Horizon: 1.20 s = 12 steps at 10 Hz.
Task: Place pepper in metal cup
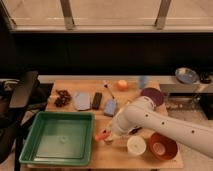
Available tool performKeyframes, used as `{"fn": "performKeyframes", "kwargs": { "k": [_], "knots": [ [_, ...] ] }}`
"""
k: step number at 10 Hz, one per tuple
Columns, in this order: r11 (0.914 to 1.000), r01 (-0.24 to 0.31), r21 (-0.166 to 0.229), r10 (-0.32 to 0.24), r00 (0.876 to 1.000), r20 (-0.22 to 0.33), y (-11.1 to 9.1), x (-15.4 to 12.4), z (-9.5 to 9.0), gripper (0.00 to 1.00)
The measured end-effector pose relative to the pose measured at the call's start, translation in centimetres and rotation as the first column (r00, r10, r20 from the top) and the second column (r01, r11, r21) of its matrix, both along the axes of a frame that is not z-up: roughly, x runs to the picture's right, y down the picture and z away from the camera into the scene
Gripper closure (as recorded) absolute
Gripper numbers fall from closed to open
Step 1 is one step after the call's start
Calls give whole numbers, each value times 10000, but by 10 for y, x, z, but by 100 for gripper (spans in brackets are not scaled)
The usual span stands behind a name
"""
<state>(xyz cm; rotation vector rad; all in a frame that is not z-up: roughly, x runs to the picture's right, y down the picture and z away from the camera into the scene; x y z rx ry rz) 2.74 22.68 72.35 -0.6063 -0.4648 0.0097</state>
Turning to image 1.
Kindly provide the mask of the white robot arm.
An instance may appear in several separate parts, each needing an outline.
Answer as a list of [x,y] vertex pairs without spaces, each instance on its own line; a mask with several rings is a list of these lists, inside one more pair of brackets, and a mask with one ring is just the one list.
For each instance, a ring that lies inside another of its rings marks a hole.
[[135,126],[154,130],[213,158],[213,129],[159,114],[149,97],[141,96],[124,106],[113,117],[111,130],[123,135]]

